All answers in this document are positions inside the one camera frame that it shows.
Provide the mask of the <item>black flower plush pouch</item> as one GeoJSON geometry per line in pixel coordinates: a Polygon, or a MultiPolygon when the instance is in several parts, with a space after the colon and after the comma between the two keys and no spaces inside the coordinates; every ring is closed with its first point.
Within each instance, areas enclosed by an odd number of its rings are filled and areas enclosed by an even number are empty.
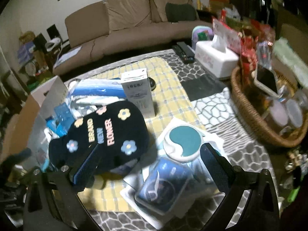
{"type": "Polygon", "coordinates": [[[100,151],[96,174],[139,159],[148,149],[149,132],[141,111],[130,101],[105,105],[71,124],[66,135],[49,143],[55,168],[72,164],[91,147],[100,151]]]}

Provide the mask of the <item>grey pebble pattern mat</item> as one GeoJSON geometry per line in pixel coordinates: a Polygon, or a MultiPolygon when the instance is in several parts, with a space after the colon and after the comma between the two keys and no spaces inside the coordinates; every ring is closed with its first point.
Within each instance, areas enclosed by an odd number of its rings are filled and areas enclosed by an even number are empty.
{"type": "MultiPolygon", "coordinates": [[[[244,170],[260,172],[268,169],[274,185],[277,187],[275,172],[270,157],[251,130],[246,126],[231,99],[230,90],[226,85],[204,71],[197,62],[183,64],[172,49],[143,54],[129,59],[119,60],[90,71],[88,75],[100,77],[108,71],[114,78],[120,68],[128,68],[130,64],[141,62],[151,57],[164,59],[175,72],[183,89],[186,91],[192,109],[198,120],[193,123],[202,124],[207,131],[217,134],[225,140],[224,150],[232,165],[240,165],[244,170]]],[[[205,224],[218,203],[222,193],[211,198],[199,198],[194,202],[183,218],[174,218],[161,230],[199,230],[205,224]]],[[[137,212],[91,212],[95,221],[103,230],[155,230],[137,212]]]]}

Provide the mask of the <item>round teal white lid case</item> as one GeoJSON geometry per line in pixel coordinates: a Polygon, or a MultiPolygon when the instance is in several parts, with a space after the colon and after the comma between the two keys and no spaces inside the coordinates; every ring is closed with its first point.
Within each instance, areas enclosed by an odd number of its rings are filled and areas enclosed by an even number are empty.
{"type": "Polygon", "coordinates": [[[196,128],[182,125],[172,128],[164,136],[163,148],[169,158],[188,163],[199,156],[203,143],[202,135],[196,128]]]}

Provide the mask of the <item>cardboard box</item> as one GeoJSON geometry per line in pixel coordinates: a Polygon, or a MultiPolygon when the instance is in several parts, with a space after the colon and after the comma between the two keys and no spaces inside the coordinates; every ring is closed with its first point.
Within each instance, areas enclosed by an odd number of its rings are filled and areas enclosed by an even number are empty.
{"type": "Polygon", "coordinates": [[[5,131],[1,161],[9,155],[30,148],[31,156],[21,163],[25,170],[42,168],[48,161],[52,134],[46,119],[55,116],[54,108],[64,103],[68,89],[58,76],[34,89],[19,114],[15,114],[5,131]]]}

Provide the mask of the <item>dark blue rounded tin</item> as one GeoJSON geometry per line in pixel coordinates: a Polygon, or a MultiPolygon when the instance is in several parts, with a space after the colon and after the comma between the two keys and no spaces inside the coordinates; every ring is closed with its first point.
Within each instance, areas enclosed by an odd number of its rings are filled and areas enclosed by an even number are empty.
{"type": "Polygon", "coordinates": [[[186,165],[162,157],[135,193],[135,201],[159,215],[167,214],[191,178],[192,172],[186,165]]]}

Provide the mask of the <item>blue white plastic packet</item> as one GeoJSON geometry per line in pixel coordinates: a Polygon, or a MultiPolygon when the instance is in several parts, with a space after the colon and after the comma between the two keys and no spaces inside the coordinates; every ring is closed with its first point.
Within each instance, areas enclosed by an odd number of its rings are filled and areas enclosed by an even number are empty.
{"type": "Polygon", "coordinates": [[[126,99],[119,79],[83,79],[73,85],[69,94],[71,96],[115,96],[119,99],[126,99]]]}

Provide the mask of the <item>wicker basket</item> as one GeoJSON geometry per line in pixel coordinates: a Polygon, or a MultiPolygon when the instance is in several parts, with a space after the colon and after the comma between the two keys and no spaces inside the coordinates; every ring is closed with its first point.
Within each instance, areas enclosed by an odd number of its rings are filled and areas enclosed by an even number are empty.
{"type": "Polygon", "coordinates": [[[273,146],[282,146],[285,148],[294,148],[302,142],[307,134],[307,114],[304,115],[303,125],[293,131],[289,137],[284,138],[268,126],[243,93],[241,68],[239,66],[236,66],[231,73],[231,87],[231,98],[236,108],[258,139],[273,146]]]}

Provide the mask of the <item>yellow checked cloth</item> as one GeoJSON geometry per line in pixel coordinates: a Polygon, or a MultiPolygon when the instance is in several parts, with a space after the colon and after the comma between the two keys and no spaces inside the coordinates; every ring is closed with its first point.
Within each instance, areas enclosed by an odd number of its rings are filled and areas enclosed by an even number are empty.
{"type": "MultiPolygon", "coordinates": [[[[139,68],[146,68],[149,77],[156,82],[156,88],[152,92],[152,99],[157,107],[156,116],[145,120],[150,132],[151,146],[174,117],[202,130],[205,129],[195,113],[178,76],[167,61],[160,57],[140,60],[106,71],[97,69],[97,74],[88,74],[87,77],[90,79],[119,78],[123,72],[139,68]]],[[[104,173],[99,175],[97,180],[99,180],[98,186],[102,186],[102,189],[92,187],[78,193],[78,197],[88,210],[107,212],[131,212],[133,210],[120,195],[120,191],[125,187],[125,184],[119,175],[104,173]]]]}

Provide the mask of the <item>white tall carton box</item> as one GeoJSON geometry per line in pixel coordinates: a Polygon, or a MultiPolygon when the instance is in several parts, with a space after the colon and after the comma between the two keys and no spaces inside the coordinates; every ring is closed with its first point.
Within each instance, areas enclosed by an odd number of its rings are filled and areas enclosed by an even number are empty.
{"type": "Polygon", "coordinates": [[[121,73],[121,84],[126,98],[137,106],[144,118],[155,117],[155,108],[146,68],[121,73]]]}

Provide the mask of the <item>white tissue box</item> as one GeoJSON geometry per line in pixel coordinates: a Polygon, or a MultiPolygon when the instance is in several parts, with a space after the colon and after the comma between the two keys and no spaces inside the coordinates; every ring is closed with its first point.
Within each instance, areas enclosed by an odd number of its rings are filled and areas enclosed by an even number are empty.
{"type": "Polygon", "coordinates": [[[212,41],[196,43],[195,60],[216,78],[223,80],[231,77],[239,56],[227,48],[221,36],[214,35],[212,41]]]}

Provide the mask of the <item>paper sheet on sofa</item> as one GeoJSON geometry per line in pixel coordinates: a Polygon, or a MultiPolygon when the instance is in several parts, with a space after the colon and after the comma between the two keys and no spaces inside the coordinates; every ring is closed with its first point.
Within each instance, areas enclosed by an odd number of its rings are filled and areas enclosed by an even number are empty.
{"type": "Polygon", "coordinates": [[[79,46],[66,54],[63,54],[54,64],[53,68],[58,67],[60,64],[66,62],[68,59],[72,58],[73,56],[77,55],[78,52],[81,50],[82,46],[79,46]]]}

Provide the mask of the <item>black remote control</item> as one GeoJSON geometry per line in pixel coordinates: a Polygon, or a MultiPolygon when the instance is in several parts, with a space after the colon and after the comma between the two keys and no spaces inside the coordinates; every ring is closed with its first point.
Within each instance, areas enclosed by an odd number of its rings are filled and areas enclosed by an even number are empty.
{"type": "Polygon", "coordinates": [[[184,64],[192,64],[195,62],[195,54],[185,42],[178,42],[172,48],[184,64]]]}

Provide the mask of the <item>brown sofa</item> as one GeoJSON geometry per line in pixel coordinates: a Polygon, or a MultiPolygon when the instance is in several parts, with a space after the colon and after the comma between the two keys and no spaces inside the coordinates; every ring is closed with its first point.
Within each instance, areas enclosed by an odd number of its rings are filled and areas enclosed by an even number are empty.
{"type": "Polygon", "coordinates": [[[65,26],[70,47],[78,52],[59,60],[53,73],[61,76],[106,56],[190,39],[196,26],[211,26],[197,16],[168,21],[168,3],[192,6],[192,0],[103,0],[75,11],[65,26]]]}

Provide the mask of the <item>dark green cushion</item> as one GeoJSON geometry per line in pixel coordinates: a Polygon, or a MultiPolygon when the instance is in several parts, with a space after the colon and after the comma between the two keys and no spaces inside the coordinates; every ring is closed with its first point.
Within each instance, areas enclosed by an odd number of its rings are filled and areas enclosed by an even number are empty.
{"type": "Polygon", "coordinates": [[[171,23],[197,20],[196,10],[190,4],[166,3],[165,10],[168,22],[171,23]]]}

